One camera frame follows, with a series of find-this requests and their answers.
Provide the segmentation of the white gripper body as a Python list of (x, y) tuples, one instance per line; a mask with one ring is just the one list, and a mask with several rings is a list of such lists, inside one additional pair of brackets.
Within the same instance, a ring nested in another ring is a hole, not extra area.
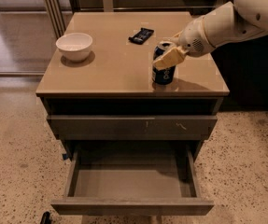
[(192, 57), (200, 57), (216, 48), (216, 25), (206, 16), (191, 21), (181, 32), (178, 44)]

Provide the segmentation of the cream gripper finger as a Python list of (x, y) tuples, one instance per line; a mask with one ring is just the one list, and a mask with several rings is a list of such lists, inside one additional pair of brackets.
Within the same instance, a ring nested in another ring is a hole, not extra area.
[(163, 55), (156, 58), (152, 64), (157, 70), (167, 69), (183, 63), (187, 53), (182, 47), (172, 47)]
[(183, 42), (182, 42), (182, 33), (181, 32), (178, 32), (177, 34), (173, 35), (171, 38), (170, 38), (170, 41), (175, 43), (177, 46), (182, 46), (183, 45)]

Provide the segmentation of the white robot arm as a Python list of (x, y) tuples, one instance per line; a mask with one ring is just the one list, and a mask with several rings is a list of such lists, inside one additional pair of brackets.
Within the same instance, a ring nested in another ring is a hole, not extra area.
[(166, 39), (170, 45), (153, 66), (158, 70), (183, 63), (186, 56), (200, 57), (228, 43), (268, 35), (268, 0), (232, 0), (196, 18)]

